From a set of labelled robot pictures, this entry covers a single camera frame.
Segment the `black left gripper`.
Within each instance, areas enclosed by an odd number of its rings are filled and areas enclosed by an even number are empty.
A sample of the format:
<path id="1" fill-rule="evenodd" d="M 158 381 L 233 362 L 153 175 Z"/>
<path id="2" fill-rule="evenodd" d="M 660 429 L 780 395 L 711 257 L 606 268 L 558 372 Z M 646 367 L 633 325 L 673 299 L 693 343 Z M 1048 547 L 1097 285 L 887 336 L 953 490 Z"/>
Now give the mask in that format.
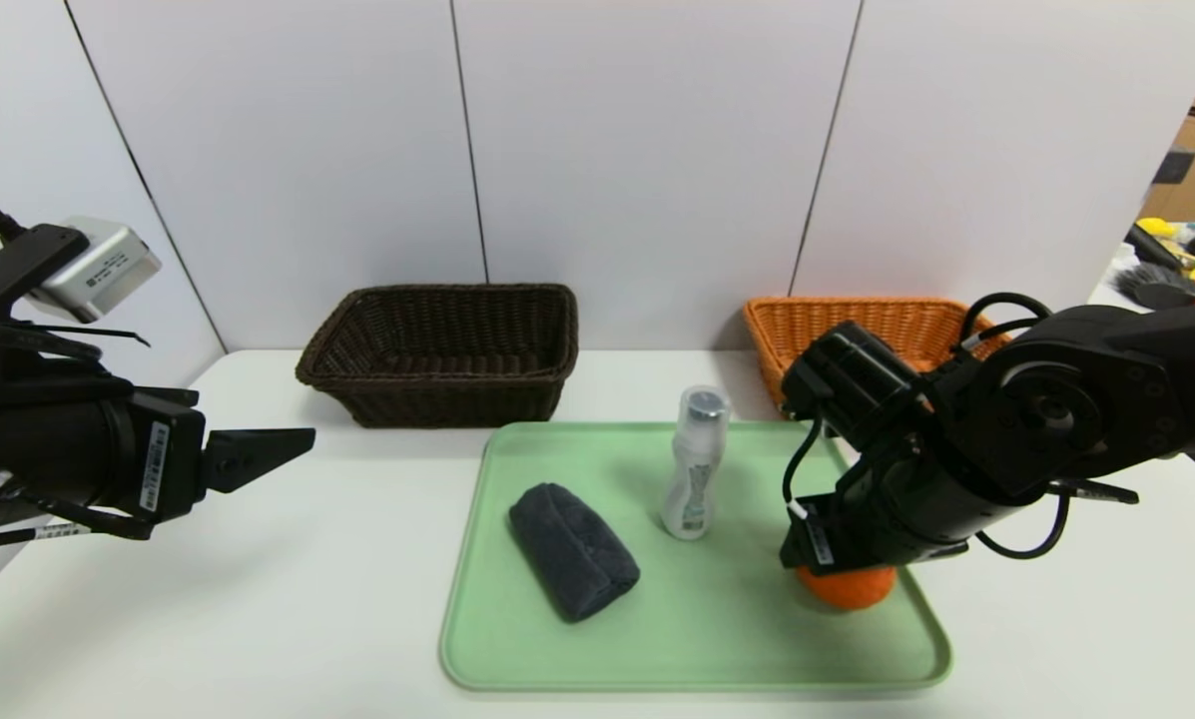
<path id="1" fill-rule="evenodd" d="M 0 536 L 151 536 L 206 491 L 233 494 L 310 453 L 314 428 L 214 429 L 194 391 L 0 386 Z"/>

